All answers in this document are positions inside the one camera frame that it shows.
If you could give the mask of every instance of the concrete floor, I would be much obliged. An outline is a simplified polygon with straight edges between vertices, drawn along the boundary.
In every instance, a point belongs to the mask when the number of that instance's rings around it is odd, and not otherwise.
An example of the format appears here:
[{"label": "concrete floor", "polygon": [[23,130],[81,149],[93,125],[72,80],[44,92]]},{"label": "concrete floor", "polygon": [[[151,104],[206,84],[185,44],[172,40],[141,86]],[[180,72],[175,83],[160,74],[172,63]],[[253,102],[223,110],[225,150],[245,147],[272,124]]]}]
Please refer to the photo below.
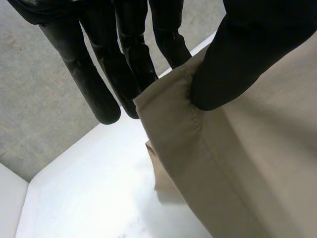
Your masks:
[{"label": "concrete floor", "polygon": [[[221,0],[185,0],[180,33],[188,48],[214,32],[224,15]],[[0,2],[0,32],[0,163],[30,181],[98,121],[59,54],[7,1]],[[156,46],[150,11],[145,38],[160,74],[168,64]]]}]

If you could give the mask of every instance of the beige fabric bag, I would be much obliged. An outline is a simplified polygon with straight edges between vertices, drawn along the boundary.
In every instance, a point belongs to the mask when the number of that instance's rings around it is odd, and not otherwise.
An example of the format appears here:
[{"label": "beige fabric bag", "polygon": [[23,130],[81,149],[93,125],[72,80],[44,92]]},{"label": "beige fabric bag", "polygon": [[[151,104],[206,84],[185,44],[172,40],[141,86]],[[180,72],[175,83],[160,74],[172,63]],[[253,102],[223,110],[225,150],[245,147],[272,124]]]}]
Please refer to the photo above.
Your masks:
[{"label": "beige fabric bag", "polygon": [[190,104],[205,50],[136,98],[160,161],[214,238],[317,237],[317,34],[246,93]]}]

